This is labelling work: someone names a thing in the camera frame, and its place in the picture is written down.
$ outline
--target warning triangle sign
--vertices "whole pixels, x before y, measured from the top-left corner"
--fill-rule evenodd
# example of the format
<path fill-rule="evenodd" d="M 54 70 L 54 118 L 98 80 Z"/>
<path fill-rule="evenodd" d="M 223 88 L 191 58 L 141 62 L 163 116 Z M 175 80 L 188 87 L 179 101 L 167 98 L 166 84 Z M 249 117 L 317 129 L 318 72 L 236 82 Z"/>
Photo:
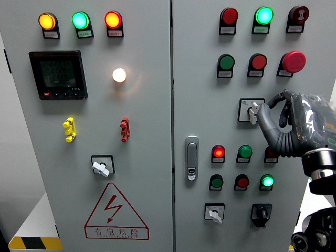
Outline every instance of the warning triangle sign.
<path fill-rule="evenodd" d="M 84 229 L 91 239 L 149 239 L 147 225 L 114 183 L 105 187 Z"/>

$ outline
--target red indicator light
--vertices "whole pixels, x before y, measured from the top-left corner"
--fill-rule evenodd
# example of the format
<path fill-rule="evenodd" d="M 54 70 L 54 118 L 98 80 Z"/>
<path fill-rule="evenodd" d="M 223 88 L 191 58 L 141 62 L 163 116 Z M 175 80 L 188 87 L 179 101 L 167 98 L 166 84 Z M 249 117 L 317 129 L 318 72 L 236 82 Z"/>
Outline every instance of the red indicator light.
<path fill-rule="evenodd" d="M 263 69 L 267 64 L 267 58 L 264 55 L 258 55 L 252 60 L 252 66 L 257 69 Z"/>
<path fill-rule="evenodd" d="M 212 153 L 216 158 L 224 157 L 225 149 L 222 145 L 216 145 L 212 148 Z"/>
<path fill-rule="evenodd" d="M 289 12 L 289 18 L 293 23 L 302 25 L 309 17 L 309 10 L 305 6 L 295 6 Z"/>
<path fill-rule="evenodd" d="M 291 51 L 284 56 L 282 67 L 292 74 L 301 71 L 306 64 L 306 56 L 300 51 Z"/>
<path fill-rule="evenodd" d="M 243 178 L 238 180 L 237 185 L 241 188 L 246 188 L 250 184 L 250 181 L 247 178 Z"/>
<path fill-rule="evenodd" d="M 111 11 L 105 15 L 105 24 L 111 29 L 117 29 L 122 23 L 121 15 L 118 12 Z"/>
<path fill-rule="evenodd" d="M 279 157 L 279 155 L 277 155 L 276 153 L 274 153 L 270 147 L 266 148 L 266 156 L 269 159 L 276 159 L 276 158 Z"/>
<path fill-rule="evenodd" d="M 222 20 L 227 25 L 232 25 L 238 20 L 238 11 L 233 8 L 227 8 L 223 11 Z"/>

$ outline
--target push button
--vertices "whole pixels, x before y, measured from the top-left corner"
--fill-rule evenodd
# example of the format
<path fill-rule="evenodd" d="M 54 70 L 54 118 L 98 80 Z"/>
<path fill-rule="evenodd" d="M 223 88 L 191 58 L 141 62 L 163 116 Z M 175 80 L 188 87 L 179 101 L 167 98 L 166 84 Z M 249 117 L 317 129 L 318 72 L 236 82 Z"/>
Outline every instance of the push button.
<path fill-rule="evenodd" d="M 233 8 L 226 8 L 220 14 L 219 34 L 234 35 L 236 34 L 236 26 L 238 20 L 238 11 Z"/>
<path fill-rule="evenodd" d="M 210 178 L 209 190 L 221 191 L 223 184 L 224 184 L 223 177 L 219 174 L 214 174 Z"/>
<path fill-rule="evenodd" d="M 247 77 L 263 77 L 267 58 L 263 54 L 253 54 L 248 63 Z"/>
<path fill-rule="evenodd" d="M 235 59 L 230 54 L 223 54 L 217 63 L 217 78 L 232 78 Z"/>
<path fill-rule="evenodd" d="M 291 51 L 281 58 L 277 76 L 293 77 L 306 65 L 306 56 L 300 51 Z"/>
<path fill-rule="evenodd" d="M 250 180 L 248 179 L 247 175 L 241 174 L 236 177 L 235 180 L 235 191 L 246 191 L 248 185 L 250 184 Z"/>
<path fill-rule="evenodd" d="M 243 145 L 239 148 L 237 154 L 237 163 L 249 163 L 252 156 L 252 148 L 249 145 Z"/>
<path fill-rule="evenodd" d="M 304 24 L 308 17 L 309 10 L 307 7 L 293 7 L 288 14 L 286 33 L 303 33 Z"/>

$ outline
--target green indicator light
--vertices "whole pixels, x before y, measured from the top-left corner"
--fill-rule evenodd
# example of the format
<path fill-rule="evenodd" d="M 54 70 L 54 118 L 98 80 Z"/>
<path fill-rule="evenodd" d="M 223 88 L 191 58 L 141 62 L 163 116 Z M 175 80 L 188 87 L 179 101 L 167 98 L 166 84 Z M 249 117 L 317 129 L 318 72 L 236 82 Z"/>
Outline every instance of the green indicator light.
<path fill-rule="evenodd" d="M 264 175 L 261 178 L 261 182 L 264 186 L 272 186 L 274 184 L 274 179 L 271 175 Z"/>
<path fill-rule="evenodd" d="M 221 60 L 220 60 L 220 66 L 225 69 L 225 70 L 228 70 L 230 68 L 233 67 L 234 65 L 234 60 L 232 57 L 230 56 L 224 56 Z"/>
<path fill-rule="evenodd" d="M 252 148 L 249 145 L 243 145 L 242 147 L 239 148 L 238 153 L 240 156 L 247 159 L 250 156 L 252 156 Z"/>
<path fill-rule="evenodd" d="M 223 180 L 215 178 L 214 180 L 212 180 L 211 184 L 213 187 L 218 188 L 223 185 Z"/>
<path fill-rule="evenodd" d="M 77 29 L 85 29 L 89 25 L 89 17 L 84 12 L 76 12 L 72 16 L 72 23 Z"/>
<path fill-rule="evenodd" d="M 257 10 L 256 21 L 261 25 L 271 23 L 273 19 L 273 10 L 270 7 L 261 7 Z"/>

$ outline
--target digital power meter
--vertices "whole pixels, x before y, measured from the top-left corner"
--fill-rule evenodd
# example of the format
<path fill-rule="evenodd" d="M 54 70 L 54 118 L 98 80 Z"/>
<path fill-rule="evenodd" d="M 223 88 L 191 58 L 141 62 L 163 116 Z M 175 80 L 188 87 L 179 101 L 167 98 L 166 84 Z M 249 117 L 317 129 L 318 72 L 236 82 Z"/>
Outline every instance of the digital power meter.
<path fill-rule="evenodd" d="M 31 51 L 31 68 L 41 100 L 85 100 L 80 51 Z"/>

